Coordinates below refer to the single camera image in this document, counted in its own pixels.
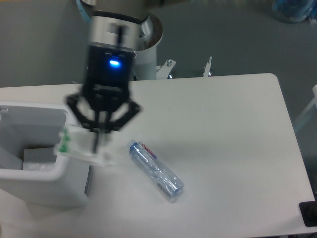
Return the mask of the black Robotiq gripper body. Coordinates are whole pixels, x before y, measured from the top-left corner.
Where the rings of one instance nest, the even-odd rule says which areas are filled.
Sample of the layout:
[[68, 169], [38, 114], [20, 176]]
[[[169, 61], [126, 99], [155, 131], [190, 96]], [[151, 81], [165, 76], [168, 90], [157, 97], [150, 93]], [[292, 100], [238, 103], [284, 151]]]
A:
[[115, 112], [129, 100], [133, 59], [133, 52], [89, 46], [82, 95], [93, 111]]

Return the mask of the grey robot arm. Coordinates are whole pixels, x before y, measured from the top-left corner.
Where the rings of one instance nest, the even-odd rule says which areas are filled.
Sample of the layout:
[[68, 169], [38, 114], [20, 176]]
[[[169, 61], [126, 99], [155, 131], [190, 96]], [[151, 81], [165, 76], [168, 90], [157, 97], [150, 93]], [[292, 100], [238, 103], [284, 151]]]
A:
[[81, 1], [91, 8], [86, 78], [79, 92], [65, 102], [84, 129], [99, 134], [118, 131], [139, 111], [130, 98], [129, 82], [135, 78], [139, 52], [154, 46], [162, 37], [162, 26], [149, 10], [165, 0]]

